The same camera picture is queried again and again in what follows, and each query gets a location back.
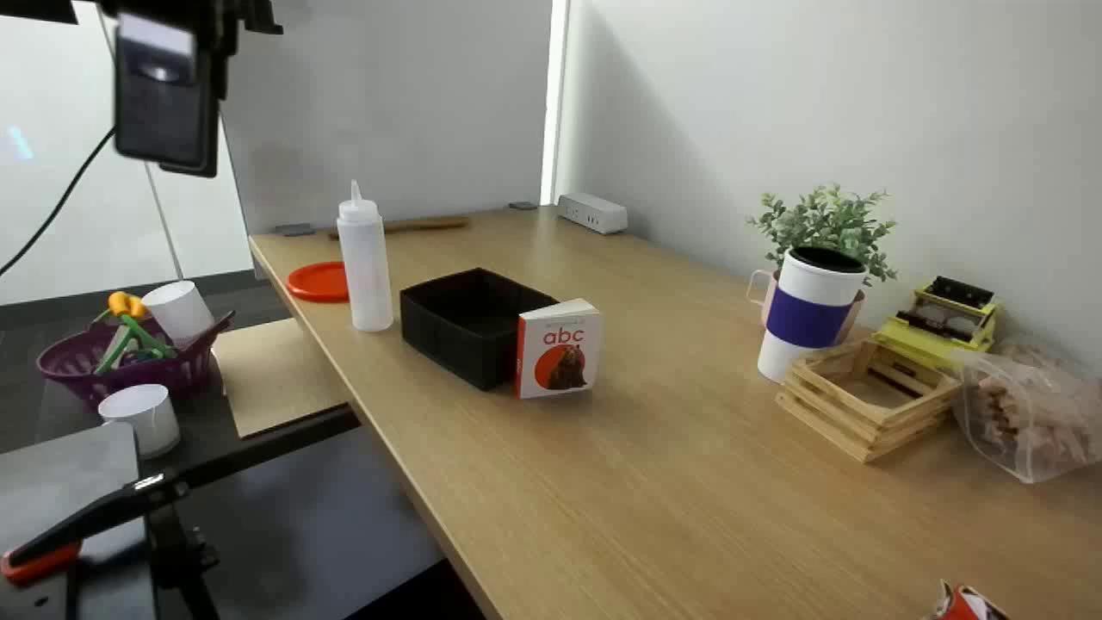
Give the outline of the white squeeze bottle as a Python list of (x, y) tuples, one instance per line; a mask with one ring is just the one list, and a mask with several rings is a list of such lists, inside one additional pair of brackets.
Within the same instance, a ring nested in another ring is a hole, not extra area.
[(347, 201), (336, 206), (336, 246), (344, 260), (352, 326), (388, 332), (394, 326), (394, 288), (388, 288), (388, 250), (384, 220), (378, 206), (347, 186)]

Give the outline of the white rectangular device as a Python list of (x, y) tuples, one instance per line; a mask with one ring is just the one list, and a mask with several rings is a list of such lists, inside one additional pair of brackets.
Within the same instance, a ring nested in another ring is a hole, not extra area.
[(627, 210), (621, 202), (589, 194), (562, 196), (555, 215), (596, 233), (621, 233), (627, 228)]

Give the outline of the red packet at edge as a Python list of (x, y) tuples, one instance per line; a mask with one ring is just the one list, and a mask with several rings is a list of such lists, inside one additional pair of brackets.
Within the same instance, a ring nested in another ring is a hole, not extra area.
[(1009, 612), (973, 584), (942, 582), (933, 620), (1009, 620)]

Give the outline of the toy vegetables in basket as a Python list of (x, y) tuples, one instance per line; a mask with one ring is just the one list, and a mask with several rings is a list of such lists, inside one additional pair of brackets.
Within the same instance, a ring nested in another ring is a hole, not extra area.
[(148, 332), (148, 320), (153, 314), (134, 291), (109, 291), (107, 308), (100, 311), (100, 322), (109, 322), (112, 335), (92, 372), (103, 375), (109, 370), (119, 370), (126, 357), (173, 357), (177, 349), (164, 339), (155, 339)]

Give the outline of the black rectangular box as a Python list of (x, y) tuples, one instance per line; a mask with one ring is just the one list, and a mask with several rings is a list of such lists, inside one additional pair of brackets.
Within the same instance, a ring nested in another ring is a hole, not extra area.
[(402, 341), (476, 390), (518, 375), (518, 317), (550, 308), (547, 291), (489, 270), (451, 271), (400, 291)]

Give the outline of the white and purple cup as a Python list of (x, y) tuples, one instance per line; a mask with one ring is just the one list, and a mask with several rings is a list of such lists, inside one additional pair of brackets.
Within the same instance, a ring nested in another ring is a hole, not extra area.
[(756, 372), (782, 383), (791, 361), (833, 349), (860, 280), (865, 264), (837, 247), (788, 247), (770, 287)]

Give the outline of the white cylinder cup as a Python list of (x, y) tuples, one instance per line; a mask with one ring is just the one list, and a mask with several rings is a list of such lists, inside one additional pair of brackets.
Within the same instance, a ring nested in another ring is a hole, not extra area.
[(126, 425), (142, 459), (162, 459), (180, 445), (173, 392), (162, 383), (134, 383), (96, 403), (103, 425)]

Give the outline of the wooden slatted crate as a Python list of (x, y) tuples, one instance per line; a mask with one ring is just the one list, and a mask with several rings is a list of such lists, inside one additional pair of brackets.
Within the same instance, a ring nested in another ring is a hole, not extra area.
[(798, 357), (776, 403), (853, 460), (881, 460), (942, 427), (961, 383), (873, 341)]

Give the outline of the white abc picture book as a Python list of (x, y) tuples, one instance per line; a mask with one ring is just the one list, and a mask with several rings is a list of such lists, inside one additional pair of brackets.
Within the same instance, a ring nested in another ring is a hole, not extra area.
[(518, 317), (518, 397), (543, 398), (596, 386), (604, 314), (589, 301), (562, 301)]

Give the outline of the small green potted plant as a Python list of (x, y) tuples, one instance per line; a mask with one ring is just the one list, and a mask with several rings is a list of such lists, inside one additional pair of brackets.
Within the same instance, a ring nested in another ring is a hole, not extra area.
[(768, 236), (764, 258), (782, 264), (791, 247), (829, 247), (865, 264), (865, 281), (891, 281), (894, 270), (886, 236), (891, 218), (878, 215), (881, 194), (852, 194), (840, 181), (824, 181), (797, 201), (761, 196), (749, 224)]

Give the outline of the purple plastic basket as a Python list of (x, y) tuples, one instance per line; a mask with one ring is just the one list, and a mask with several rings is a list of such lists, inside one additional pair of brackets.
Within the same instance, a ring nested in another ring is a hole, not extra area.
[(139, 383), (162, 383), (173, 397), (197, 392), (208, 386), (216, 372), (213, 365), (213, 341), (219, 332), (227, 332), (233, 314), (219, 314), (193, 343), (177, 352), (173, 357), (153, 357), (139, 352), (124, 352), (112, 370), (100, 370), (100, 357), (107, 355), (107, 343), (112, 341), (112, 332), (107, 322), (92, 322), (78, 335), (70, 335), (55, 343), (48, 343), (33, 370), (76, 392), (81, 403), (96, 406), (103, 397), (139, 386)]

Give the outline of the white cup in basket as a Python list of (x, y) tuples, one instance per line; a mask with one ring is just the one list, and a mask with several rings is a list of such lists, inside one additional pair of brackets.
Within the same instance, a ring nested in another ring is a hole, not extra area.
[(213, 322), (198, 287), (188, 280), (155, 287), (142, 297), (142, 303), (180, 349), (193, 343)]

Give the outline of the clear plastic snack container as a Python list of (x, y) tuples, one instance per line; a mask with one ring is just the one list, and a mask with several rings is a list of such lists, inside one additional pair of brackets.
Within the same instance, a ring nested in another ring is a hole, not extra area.
[(1102, 460), (1100, 383), (1031, 343), (966, 355), (954, 420), (980, 459), (1025, 485)]

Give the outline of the wooden board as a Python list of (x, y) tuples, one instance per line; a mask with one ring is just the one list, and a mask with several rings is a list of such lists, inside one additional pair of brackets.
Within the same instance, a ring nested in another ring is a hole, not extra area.
[(225, 332), (213, 341), (213, 361), (241, 438), (316, 415), (347, 398), (344, 383), (291, 317)]

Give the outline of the orange round lid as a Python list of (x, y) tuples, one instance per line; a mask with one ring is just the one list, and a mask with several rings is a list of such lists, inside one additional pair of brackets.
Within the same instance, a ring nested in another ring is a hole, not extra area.
[(340, 260), (314, 260), (287, 277), (287, 288), (311, 303), (344, 303), (347, 281)]

